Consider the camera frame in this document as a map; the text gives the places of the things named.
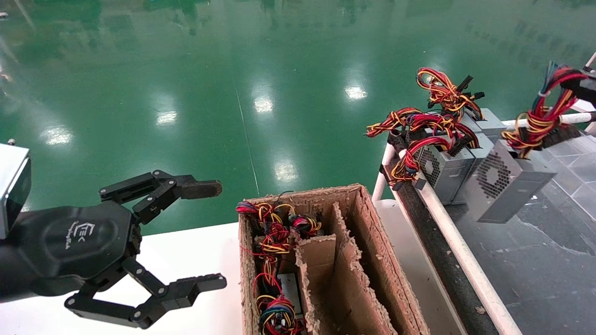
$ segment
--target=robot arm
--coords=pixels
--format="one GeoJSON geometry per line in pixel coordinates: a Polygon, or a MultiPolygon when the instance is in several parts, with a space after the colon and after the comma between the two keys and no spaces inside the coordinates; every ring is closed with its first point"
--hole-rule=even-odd
{"type": "MultiPolygon", "coordinates": [[[[27,181],[30,175],[12,179],[27,181]]],[[[157,170],[100,189],[101,203],[96,206],[24,212],[8,221],[21,210],[29,192],[27,187],[7,188],[5,193],[13,196],[10,206],[5,201],[9,197],[2,198],[5,221],[0,223],[6,235],[0,240],[0,302],[78,291],[64,303],[76,315],[143,329],[168,311],[192,306],[199,293],[226,287],[226,279],[212,274],[163,284],[136,261],[142,240],[139,225],[179,198],[215,197],[221,190],[219,181],[157,170]],[[132,211],[122,206],[139,198],[132,211]],[[13,214],[7,215],[9,207],[13,214]],[[127,274],[151,293],[149,299],[137,307],[94,299],[127,274]]]]}

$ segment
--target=power supply unit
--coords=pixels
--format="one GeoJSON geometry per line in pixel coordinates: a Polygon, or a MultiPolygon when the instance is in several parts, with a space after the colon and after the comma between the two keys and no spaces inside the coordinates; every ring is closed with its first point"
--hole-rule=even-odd
{"type": "Polygon", "coordinates": [[[464,184],[465,202],[478,222],[505,224],[556,175],[538,151],[515,159],[504,140],[493,146],[464,184]]]}
{"type": "MultiPolygon", "coordinates": [[[[478,165],[480,165],[482,160],[488,156],[488,154],[491,152],[492,147],[493,147],[492,141],[485,134],[476,134],[476,137],[478,138],[479,148],[476,148],[476,149],[468,148],[468,151],[470,151],[472,156],[474,156],[474,163],[472,164],[470,171],[468,172],[467,176],[465,177],[466,180],[472,175],[472,173],[474,173],[474,171],[476,170],[478,165]]],[[[465,203],[464,185],[465,185],[465,181],[461,184],[461,186],[460,186],[459,190],[457,191],[457,194],[455,195],[451,204],[465,203]]]]}
{"type": "Polygon", "coordinates": [[[420,149],[415,158],[443,204],[451,203],[474,163],[474,156],[466,148],[451,157],[433,145],[420,149]]]}
{"type": "Polygon", "coordinates": [[[482,130],[482,133],[495,143],[501,138],[501,131],[505,130],[505,125],[491,112],[490,109],[481,108],[480,110],[482,111],[484,120],[473,121],[482,130]]]}
{"type": "Polygon", "coordinates": [[[473,131],[474,134],[482,133],[482,129],[480,127],[478,127],[478,125],[476,124],[476,121],[474,121],[474,119],[472,119],[472,117],[469,116],[468,113],[464,113],[464,115],[461,117],[460,123],[462,125],[470,128],[470,130],[473,131]]]}

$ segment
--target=metal frame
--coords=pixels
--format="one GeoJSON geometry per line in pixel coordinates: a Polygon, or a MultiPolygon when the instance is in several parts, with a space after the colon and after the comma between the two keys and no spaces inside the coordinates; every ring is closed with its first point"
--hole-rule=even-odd
{"type": "MultiPolygon", "coordinates": [[[[391,159],[395,157],[395,154],[396,152],[393,149],[393,146],[387,144],[385,146],[382,164],[387,165],[391,159]]],[[[375,183],[374,191],[372,192],[373,201],[378,201],[381,199],[386,185],[387,182],[384,175],[379,173],[377,182],[375,183]]],[[[478,298],[482,302],[486,312],[491,317],[491,320],[495,324],[499,334],[521,335],[522,333],[511,317],[511,314],[509,314],[507,311],[503,301],[498,296],[491,282],[486,277],[484,270],[478,264],[478,261],[472,254],[472,251],[461,236],[460,232],[457,230],[453,220],[445,210],[445,207],[443,207],[439,201],[439,198],[434,193],[432,187],[426,183],[422,190],[417,190],[417,192],[424,204],[429,209],[431,216],[437,223],[437,226],[449,244],[451,251],[460,263],[461,269],[464,271],[466,277],[470,281],[470,284],[474,288],[474,291],[478,295],[478,298]]],[[[397,201],[401,201],[396,192],[392,191],[392,193],[397,201]]]]}

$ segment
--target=cardboard compartment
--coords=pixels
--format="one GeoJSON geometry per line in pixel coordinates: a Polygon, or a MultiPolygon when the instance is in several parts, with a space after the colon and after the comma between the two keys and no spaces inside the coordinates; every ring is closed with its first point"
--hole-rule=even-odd
{"type": "MultiPolygon", "coordinates": [[[[266,197],[248,200],[273,203],[266,197]]],[[[429,334],[420,307],[393,254],[380,219],[361,185],[324,188],[280,197],[297,213],[322,214],[327,236],[295,248],[302,310],[309,335],[429,334]]],[[[241,290],[245,335],[260,335],[253,296],[255,236],[240,215],[241,290]]]]}
{"type": "Polygon", "coordinates": [[[336,246],[332,235],[301,241],[296,247],[308,335],[397,335],[368,287],[356,245],[338,246],[337,259],[336,246]]]}
{"type": "Polygon", "coordinates": [[[342,214],[350,236],[362,251],[361,265],[370,279],[370,287],[389,312],[395,330],[405,335],[429,333],[418,300],[395,257],[370,196],[357,196],[353,206],[342,214]]]}

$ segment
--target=black wire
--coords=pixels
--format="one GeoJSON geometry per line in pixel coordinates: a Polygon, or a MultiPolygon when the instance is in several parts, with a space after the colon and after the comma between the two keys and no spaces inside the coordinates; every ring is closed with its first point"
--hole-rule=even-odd
{"type": "Polygon", "coordinates": [[[283,196],[285,193],[289,193],[289,192],[293,192],[293,191],[284,191],[284,192],[280,193],[280,195],[277,197],[277,200],[275,200],[275,202],[273,202],[273,208],[277,207],[277,203],[279,202],[281,196],[283,196]]]}

